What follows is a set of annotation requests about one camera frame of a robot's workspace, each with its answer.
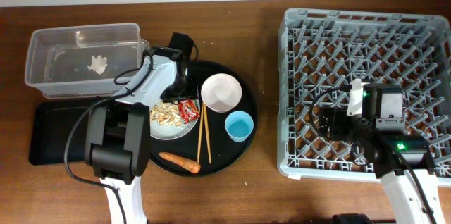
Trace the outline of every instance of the gray dish rack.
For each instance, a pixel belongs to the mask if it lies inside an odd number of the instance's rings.
[[[353,164],[348,143],[318,137],[308,121],[317,95],[361,78],[403,88],[406,133],[426,138],[439,185],[451,187],[450,42],[442,16],[288,9],[278,32],[279,172],[378,182],[372,164]],[[332,92],[317,105],[346,107],[348,101],[348,93]],[[362,149],[356,162],[366,162]]]

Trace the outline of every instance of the chopstick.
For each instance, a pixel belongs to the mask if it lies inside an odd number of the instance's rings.
[[[199,128],[199,142],[197,143],[197,163],[199,163],[200,160],[200,145],[202,141],[202,125],[204,124],[204,108],[205,104],[201,106],[200,111],[200,128]]]
[[[206,106],[205,104],[202,105],[202,112],[205,116],[205,135],[206,135],[206,147],[209,150],[209,162],[211,164],[211,152],[210,152],[210,135],[209,135],[209,119],[208,116],[206,115]]]

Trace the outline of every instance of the orange carrot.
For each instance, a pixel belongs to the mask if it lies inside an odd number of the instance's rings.
[[[200,164],[193,160],[189,160],[187,158],[183,158],[180,156],[176,156],[175,154],[167,153],[167,152],[161,152],[158,153],[158,155],[172,163],[175,163],[179,165],[180,167],[184,168],[185,170],[190,171],[191,173],[197,174],[200,170]]]

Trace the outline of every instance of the red packet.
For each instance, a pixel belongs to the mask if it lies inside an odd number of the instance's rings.
[[[182,117],[183,123],[189,123],[198,119],[199,111],[191,100],[181,101],[178,103],[178,112]]]

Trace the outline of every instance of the wood surface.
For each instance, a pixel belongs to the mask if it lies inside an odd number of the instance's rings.
[[[221,63],[251,86],[259,106],[257,133],[233,166],[205,178],[182,178],[149,163],[142,202],[151,223],[284,223],[365,213],[393,219],[377,183],[291,180],[276,168],[277,34],[288,8],[443,15],[451,0],[275,0],[180,4],[116,4],[0,8],[0,223],[110,223],[103,189],[74,181],[62,164],[32,166],[28,149],[41,93],[24,83],[36,29],[134,22],[151,44],[188,33],[200,58]],[[73,171],[96,179],[84,163]],[[439,188],[451,223],[451,189]]]

